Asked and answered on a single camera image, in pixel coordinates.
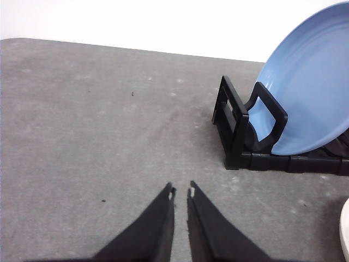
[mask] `blue plate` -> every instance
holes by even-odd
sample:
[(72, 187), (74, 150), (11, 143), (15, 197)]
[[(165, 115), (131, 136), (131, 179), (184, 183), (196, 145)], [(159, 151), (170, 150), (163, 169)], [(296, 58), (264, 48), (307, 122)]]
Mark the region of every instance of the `blue plate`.
[[(273, 154), (311, 151), (342, 134), (349, 127), (349, 2), (323, 9), (294, 29), (257, 81), (288, 113)], [(260, 141), (275, 119), (260, 99), (249, 115)]]

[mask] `countertop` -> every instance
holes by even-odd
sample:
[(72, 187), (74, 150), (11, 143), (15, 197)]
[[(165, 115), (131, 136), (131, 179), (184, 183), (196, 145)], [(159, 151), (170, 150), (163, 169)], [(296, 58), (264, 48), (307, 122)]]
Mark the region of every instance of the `countertop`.
[(247, 101), (263, 63), (34, 39), (1, 41), (1, 258), (93, 256), (171, 181), (171, 261), (191, 261), (186, 190), (275, 258), (344, 261), (349, 177), (226, 170), (222, 75)]

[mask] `gray countertop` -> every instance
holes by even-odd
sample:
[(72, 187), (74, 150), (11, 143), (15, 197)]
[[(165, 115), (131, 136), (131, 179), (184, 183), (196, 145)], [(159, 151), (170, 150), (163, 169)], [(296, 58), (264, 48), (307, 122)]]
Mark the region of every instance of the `gray countertop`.
[(344, 261), (348, 177), (224, 168), (210, 122), (221, 76), (246, 101), (262, 66), (2, 40), (1, 261), (90, 257), (168, 181), (178, 189), (171, 260), (191, 261), (190, 180), (269, 255)]

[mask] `dish rack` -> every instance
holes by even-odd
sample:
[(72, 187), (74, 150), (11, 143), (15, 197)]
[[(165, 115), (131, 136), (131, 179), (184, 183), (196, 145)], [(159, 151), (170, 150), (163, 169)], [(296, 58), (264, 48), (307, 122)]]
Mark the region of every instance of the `dish rack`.
[[(258, 97), (275, 118), (271, 133), (261, 141), (258, 141), (248, 114)], [(348, 130), (325, 146), (307, 153), (291, 156), (271, 154), (287, 123), (287, 113), (261, 82), (255, 83), (249, 101), (243, 104), (229, 77), (223, 76), (212, 123), (217, 126), (225, 151), (226, 169), (317, 172), (349, 176)]]

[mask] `white background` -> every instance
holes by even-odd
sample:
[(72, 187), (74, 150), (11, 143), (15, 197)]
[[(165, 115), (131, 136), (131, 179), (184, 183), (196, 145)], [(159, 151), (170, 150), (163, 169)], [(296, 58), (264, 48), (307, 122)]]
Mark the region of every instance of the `white background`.
[(1, 0), (1, 39), (37, 38), (265, 62), (336, 0)]

